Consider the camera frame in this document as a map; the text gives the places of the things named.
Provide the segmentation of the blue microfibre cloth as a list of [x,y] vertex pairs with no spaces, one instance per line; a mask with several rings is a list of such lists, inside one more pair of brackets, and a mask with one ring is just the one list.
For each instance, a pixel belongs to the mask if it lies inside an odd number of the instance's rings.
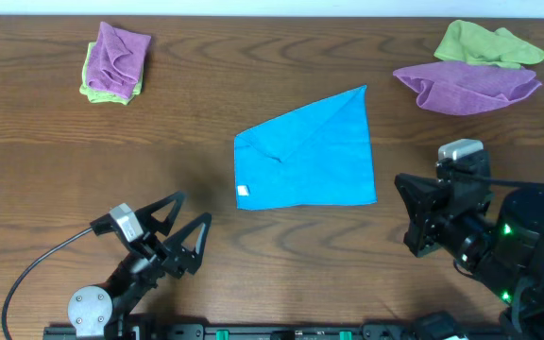
[[[240,210],[376,203],[366,86],[236,135],[234,177]],[[249,196],[238,196],[238,185],[246,185]]]

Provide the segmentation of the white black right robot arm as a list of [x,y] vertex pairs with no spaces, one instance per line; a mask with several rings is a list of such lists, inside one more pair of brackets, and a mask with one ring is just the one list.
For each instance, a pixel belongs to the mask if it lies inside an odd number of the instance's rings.
[[485,150],[436,164],[435,178],[395,177],[409,215],[403,242],[418,258],[439,248],[462,275],[506,304],[500,316],[511,339],[544,339],[544,183],[507,182],[496,221]]

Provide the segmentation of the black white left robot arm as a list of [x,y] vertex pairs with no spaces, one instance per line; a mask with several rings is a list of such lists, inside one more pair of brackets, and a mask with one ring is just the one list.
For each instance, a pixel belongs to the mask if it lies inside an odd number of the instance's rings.
[[95,219],[96,235],[113,232],[128,250],[106,281],[77,290],[67,314],[77,339],[123,339],[127,318],[158,279],[194,275],[203,262],[213,217],[204,212],[171,232],[185,194],[176,192],[136,211],[123,203]]

